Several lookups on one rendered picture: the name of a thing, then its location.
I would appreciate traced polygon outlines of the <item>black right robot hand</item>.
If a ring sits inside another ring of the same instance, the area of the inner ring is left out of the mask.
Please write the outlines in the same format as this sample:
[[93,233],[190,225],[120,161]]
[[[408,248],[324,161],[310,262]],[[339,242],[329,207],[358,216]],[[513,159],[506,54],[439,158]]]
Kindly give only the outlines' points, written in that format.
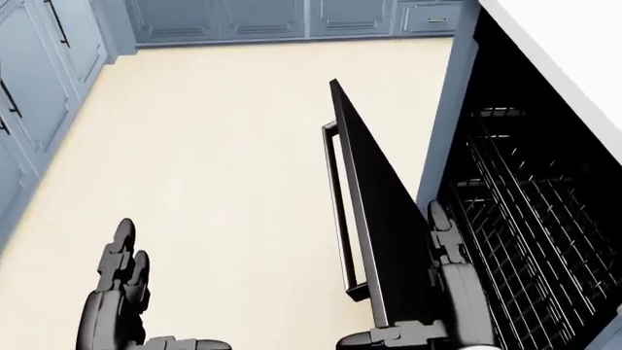
[[466,253],[457,224],[433,200],[432,277],[440,289],[441,316],[429,326],[420,321],[400,321],[394,326],[350,334],[338,340],[335,350],[501,350],[487,300]]

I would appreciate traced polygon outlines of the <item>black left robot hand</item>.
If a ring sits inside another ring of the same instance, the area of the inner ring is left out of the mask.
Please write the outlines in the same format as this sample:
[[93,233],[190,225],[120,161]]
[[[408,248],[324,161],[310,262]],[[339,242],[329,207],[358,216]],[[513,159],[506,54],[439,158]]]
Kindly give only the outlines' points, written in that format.
[[232,350],[221,340],[146,338],[141,315],[149,307],[150,259],[135,251],[133,221],[120,221],[97,267],[99,281],[86,298],[75,350]]

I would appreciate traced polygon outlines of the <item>black dishwasher door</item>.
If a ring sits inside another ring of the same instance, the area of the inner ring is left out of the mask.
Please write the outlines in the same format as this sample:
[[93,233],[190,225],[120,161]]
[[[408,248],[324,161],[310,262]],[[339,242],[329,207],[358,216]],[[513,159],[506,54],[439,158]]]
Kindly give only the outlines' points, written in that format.
[[438,320],[428,223],[336,80],[329,83],[376,328]]

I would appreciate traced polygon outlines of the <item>tall blue-grey cabinet door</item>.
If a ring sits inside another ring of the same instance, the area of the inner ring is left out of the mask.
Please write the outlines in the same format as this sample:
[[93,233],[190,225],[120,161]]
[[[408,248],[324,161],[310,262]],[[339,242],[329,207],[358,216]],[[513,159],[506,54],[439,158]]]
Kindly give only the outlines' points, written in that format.
[[29,0],[0,6],[0,78],[22,113],[9,110],[31,154],[53,154],[78,101],[43,23]]
[[21,218],[40,177],[26,149],[13,133],[0,133],[0,227]]
[[60,33],[50,8],[33,0],[56,51],[68,72],[72,87],[85,100],[104,65],[107,52],[89,0],[52,0],[71,48],[60,43]]

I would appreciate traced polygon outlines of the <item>blue-grey cabinet side panel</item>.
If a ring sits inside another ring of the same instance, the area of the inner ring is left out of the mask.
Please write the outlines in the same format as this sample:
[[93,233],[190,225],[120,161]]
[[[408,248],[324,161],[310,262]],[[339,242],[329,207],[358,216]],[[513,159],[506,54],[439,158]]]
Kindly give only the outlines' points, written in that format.
[[480,13],[478,0],[464,0],[446,75],[433,122],[432,135],[416,202],[422,211],[436,199],[467,92],[478,45],[473,40]]

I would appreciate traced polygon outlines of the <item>white countertop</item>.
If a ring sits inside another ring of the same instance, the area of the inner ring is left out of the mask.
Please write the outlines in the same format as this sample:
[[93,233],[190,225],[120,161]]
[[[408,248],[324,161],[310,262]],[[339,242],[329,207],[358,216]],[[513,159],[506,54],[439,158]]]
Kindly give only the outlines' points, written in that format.
[[622,0],[480,0],[518,25],[605,116],[622,125]]

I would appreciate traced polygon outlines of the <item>blue-grey cabinet drawer front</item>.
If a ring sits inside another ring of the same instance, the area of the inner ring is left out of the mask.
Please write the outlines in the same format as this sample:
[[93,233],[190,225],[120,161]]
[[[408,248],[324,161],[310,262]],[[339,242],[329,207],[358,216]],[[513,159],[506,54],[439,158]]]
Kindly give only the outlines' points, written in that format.
[[[398,2],[396,34],[452,35],[458,26],[461,7],[461,1],[450,0]],[[429,18],[447,18],[448,22],[427,22]]]

